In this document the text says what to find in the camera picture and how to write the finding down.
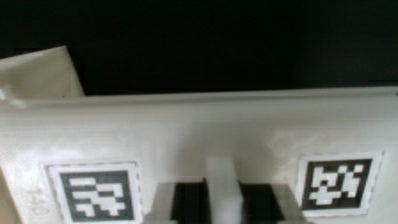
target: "white object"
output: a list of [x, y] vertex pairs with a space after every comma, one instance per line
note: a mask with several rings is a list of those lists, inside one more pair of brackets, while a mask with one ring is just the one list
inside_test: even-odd
[[84, 96], [67, 47], [0, 59], [0, 100]]
[[207, 180], [214, 224], [242, 224], [244, 196], [232, 157], [207, 159]]
[[[358, 151], [386, 152], [369, 214], [310, 221], [390, 223], [398, 210], [397, 89], [27, 100], [29, 109], [0, 110], [0, 165], [24, 223], [63, 223], [43, 164], [139, 161], [148, 215], [157, 186], [203, 181], [210, 155], [234, 157], [244, 183], [296, 188], [301, 155]], [[47, 214], [38, 205], [54, 208]]]

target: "white surface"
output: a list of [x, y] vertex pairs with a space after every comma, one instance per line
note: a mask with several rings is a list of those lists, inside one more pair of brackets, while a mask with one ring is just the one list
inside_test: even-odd
[[84, 96], [67, 47], [0, 59], [0, 100]]
[[214, 224], [242, 224], [244, 196], [232, 157], [207, 158], [207, 181]]
[[[36, 101], [31, 109], [3, 110], [0, 163], [24, 222], [63, 220], [43, 163], [139, 161], [148, 214], [159, 184], [200, 182], [209, 156], [234, 156], [244, 182], [285, 183], [296, 189], [301, 155], [385, 151], [369, 215], [312, 221], [392, 223], [398, 210], [395, 88], [344, 90], [344, 95], [338, 90], [315, 90], [317, 97], [310, 90], [294, 92], [97, 97], [65, 105]], [[33, 213], [31, 189], [42, 190], [45, 206], [54, 208], [42, 216]]]

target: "dark wall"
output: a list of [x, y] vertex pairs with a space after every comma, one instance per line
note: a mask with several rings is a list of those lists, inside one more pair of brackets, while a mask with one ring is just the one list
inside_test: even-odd
[[0, 57], [68, 45], [88, 95], [398, 85], [398, 1], [0, 1]]

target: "black and white square marker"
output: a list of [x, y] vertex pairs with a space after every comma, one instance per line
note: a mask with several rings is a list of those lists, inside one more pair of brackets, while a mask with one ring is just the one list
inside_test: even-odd
[[51, 166], [67, 224], [143, 223], [136, 163]]
[[303, 157], [298, 200], [306, 216], [367, 214], [381, 161], [379, 152]]

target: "black background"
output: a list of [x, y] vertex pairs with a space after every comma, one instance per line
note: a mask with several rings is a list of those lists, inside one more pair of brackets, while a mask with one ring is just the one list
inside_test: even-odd
[[398, 85], [398, 1], [0, 1], [0, 58], [68, 45], [88, 95]]

